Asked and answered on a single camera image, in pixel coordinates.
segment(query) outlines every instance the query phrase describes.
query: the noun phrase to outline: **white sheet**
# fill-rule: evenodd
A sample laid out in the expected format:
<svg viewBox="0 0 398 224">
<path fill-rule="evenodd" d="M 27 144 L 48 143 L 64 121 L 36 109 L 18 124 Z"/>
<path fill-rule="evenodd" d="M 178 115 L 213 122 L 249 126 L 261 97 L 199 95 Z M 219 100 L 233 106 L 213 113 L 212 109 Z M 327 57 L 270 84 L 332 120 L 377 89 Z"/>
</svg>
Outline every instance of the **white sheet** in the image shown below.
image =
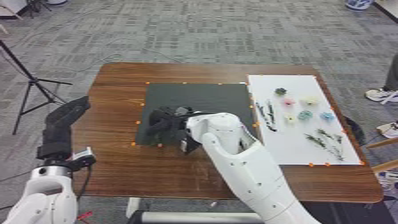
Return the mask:
<svg viewBox="0 0 398 224">
<path fill-rule="evenodd" d="M 285 88 L 288 90 L 285 97 L 276 95 L 277 88 Z M 258 107 L 254 106 L 254 108 L 263 143 L 272 152 L 277 163 L 281 165 L 309 165 L 309 163 L 315 165 L 325 165 L 325 163 L 331 163 L 331 165 L 359 165 L 361 160 L 348 136 L 343 133 L 343 126 L 340 124 L 338 117 L 331 122 L 320 118 L 320 114 L 324 112 L 331 112 L 334 114 L 334 111 L 331 109 L 331 104 L 315 76 L 249 75 L 249 91 L 253 93 L 254 102 L 260 102 L 265 106 L 265 113 L 269 112 L 267 100 L 270 100 L 274 106 L 277 132 L 269 130 Z M 316 96 L 316 106 L 308 106 L 306 103 L 300 102 L 300 99 L 308 96 Z M 295 100 L 295 105 L 292 107 L 288 107 L 283 103 L 285 98 L 292 98 Z M 309 110 L 313 112 L 313 118 L 309 121 L 300 121 L 297 119 L 297 122 L 292 125 L 286 123 L 285 115 L 290 113 L 297 118 L 302 110 Z M 338 134 L 343 137 L 341 145 L 336 141 L 318 135 L 318 129 L 324 129 L 331 135 Z M 306 139 L 306 134 L 311 134 L 315 137 L 322 138 L 327 144 L 327 149 L 332 150 L 332 147 L 343 148 L 343 161 Z"/>
</svg>

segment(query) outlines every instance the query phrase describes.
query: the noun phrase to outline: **black fabric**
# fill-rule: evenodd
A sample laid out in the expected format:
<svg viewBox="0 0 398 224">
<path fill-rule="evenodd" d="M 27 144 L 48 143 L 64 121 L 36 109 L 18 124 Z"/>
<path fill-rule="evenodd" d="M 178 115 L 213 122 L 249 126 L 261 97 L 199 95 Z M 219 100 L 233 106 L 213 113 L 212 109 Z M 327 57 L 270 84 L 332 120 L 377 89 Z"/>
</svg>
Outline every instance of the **black fabric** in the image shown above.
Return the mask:
<svg viewBox="0 0 398 224">
<path fill-rule="evenodd" d="M 38 159 L 66 160 L 71 156 L 71 124 L 91 108 L 89 96 L 66 103 L 46 116 L 43 146 L 38 148 Z"/>
<path fill-rule="evenodd" d="M 185 136 L 181 133 L 185 131 L 178 131 L 178 133 L 169 132 L 162 137 L 148 135 L 149 116 L 160 107 L 169 107 L 171 111 L 176 111 L 178 107 L 190 107 L 194 111 L 233 113 L 240 117 L 242 123 L 256 136 L 253 109 L 249 106 L 247 86 L 242 84 L 149 84 L 142 122 L 135 135 L 137 144 L 180 144 L 181 136 Z"/>
</svg>

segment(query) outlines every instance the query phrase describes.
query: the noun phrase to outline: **gray carpet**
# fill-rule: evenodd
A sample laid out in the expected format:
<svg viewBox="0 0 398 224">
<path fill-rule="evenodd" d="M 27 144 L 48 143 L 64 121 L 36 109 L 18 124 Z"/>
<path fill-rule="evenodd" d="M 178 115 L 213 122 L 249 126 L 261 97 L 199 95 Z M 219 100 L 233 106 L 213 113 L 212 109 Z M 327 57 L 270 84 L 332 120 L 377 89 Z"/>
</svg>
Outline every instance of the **gray carpet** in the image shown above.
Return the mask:
<svg viewBox="0 0 398 224">
<path fill-rule="evenodd" d="M 366 89 L 384 84 L 398 49 L 398 26 L 373 7 L 356 13 L 341 0 L 71 0 L 52 10 L 43 9 L 34 19 L 27 14 L 23 21 L 2 21 L 11 35 L 0 33 L 0 38 L 34 74 L 73 82 L 57 90 L 68 100 L 87 93 L 98 69 L 110 61 L 306 64 L 322 73 L 343 113 L 361 124 L 368 139 L 377 136 L 375 126 L 396 119 L 398 104 L 382 106 L 363 97 Z M 25 84 L 0 58 L 0 179 L 38 164 L 43 119 L 55 108 L 23 117 L 13 136 Z M 30 106 L 41 100 L 34 92 Z M 366 150 L 366 155 L 372 164 L 398 159 L 396 146 Z M 0 207 L 16 202 L 27 178 L 0 183 Z M 146 203 L 157 206 L 164 201 Z M 123 223 L 125 204 L 126 199 L 84 199 L 80 211 L 100 211 L 93 223 Z M 173 206 L 164 204 L 165 210 L 192 207 L 183 200 Z M 206 209 L 208 202 L 197 204 Z M 398 217 L 398 206 L 391 211 Z"/>
</svg>

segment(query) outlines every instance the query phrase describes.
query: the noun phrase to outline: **tripod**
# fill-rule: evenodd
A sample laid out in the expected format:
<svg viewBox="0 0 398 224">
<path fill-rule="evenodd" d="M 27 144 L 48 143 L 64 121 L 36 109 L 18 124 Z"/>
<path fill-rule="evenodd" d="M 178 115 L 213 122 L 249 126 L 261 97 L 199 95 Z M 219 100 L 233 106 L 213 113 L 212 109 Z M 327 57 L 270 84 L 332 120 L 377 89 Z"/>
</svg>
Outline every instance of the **tripod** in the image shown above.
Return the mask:
<svg viewBox="0 0 398 224">
<path fill-rule="evenodd" d="M 13 52 L 11 52 L 11 49 L 9 49 L 9 47 L 6 46 L 2 40 L 0 40 L 0 47 L 4 48 L 4 51 L 6 51 L 6 53 L 7 53 L 7 55 L 9 55 L 11 59 L 13 59 L 13 61 L 14 61 L 14 63 L 16 63 L 16 65 L 18 65 L 18 67 L 20 67 L 23 73 L 25 73 L 27 78 L 29 78 L 29 87 L 27 87 L 27 92 L 25 92 L 25 96 L 23 96 L 22 108 L 20 108 L 20 112 L 18 112 L 18 118 L 16 118 L 14 130 L 13 130 L 13 135 L 14 135 L 14 134 L 16 134 L 16 131 L 18 131 L 18 126 L 20 126 L 22 116 L 23 116 L 27 113 L 30 113 L 36 109 L 39 109 L 43 106 L 46 106 L 50 103 L 57 103 L 55 98 L 59 99 L 59 101 L 61 101 L 62 103 L 66 103 L 66 101 L 62 100 L 62 98 L 61 98 L 61 97 L 57 96 L 57 94 L 50 91 L 50 89 L 41 85 L 39 82 L 50 82 L 50 83 L 64 84 L 64 85 L 71 85 L 71 83 L 68 83 L 68 82 L 59 82 L 59 81 L 54 81 L 54 80 L 48 80 L 48 79 L 38 79 L 38 78 L 32 76 L 32 74 L 30 74 L 30 72 L 29 72 L 29 70 L 27 70 L 27 68 L 25 68 L 25 66 L 23 66 L 23 64 L 22 64 L 22 62 L 20 62 L 20 60 L 18 60 L 18 58 L 16 58 L 16 56 L 14 56 L 14 54 L 13 54 Z M 39 92 L 43 93 L 43 95 L 45 95 L 45 97 L 46 97 L 46 102 L 41 103 L 41 104 L 39 104 L 36 107 L 32 107 L 29 110 L 25 110 L 27 100 L 29 100 L 29 94 L 30 94 L 30 89 L 32 89 L 34 86 L 38 87 Z"/>
</svg>

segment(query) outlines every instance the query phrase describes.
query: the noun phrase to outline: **black cable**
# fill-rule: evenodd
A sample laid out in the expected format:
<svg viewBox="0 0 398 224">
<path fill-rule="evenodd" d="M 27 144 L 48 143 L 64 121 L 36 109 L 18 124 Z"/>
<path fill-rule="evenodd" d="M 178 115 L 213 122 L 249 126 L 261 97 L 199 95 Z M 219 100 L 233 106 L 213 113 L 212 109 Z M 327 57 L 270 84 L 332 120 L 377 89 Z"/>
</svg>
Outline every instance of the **black cable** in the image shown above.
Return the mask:
<svg viewBox="0 0 398 224">
<path fill-rule="evenodd" d="M 4 181 L 11 180 L 13 178 L 23 176 L 23 175 L 29 174 L 30 172 L 32 172 L 32 171 L 27 171 L 27 172 L 20 173 L 18 175 L 14 175 L 14 176 L 4 178 L 4 179 L 0 180 L 0 183 L 2 183 Z"/>
<path fill-rule="evenodd" d="M 14 205 L 4 206 L 4 207 L 0 208 L 0 211 L 6 210 L 6 209 L 9 209 L 9 208 L 13 208 L 13 207 L 14 207 Z"/>
<path fill-rule="evenodd" d="M 93 173 L 93 167 L 89 166 L 87 167 L 87 177 L 86 177 L 86 181 L 84 181 L 84 186 L 82 186 L 82 190 L 80 190 L 80 193 L 78 193 L 78 200 L 84 196 L 84 192 L 86 192 L 86 188 L 87 188 L 87 185 L 89 185 L 89 181 L 91 181 L 91 173 Z"/>
</svg>

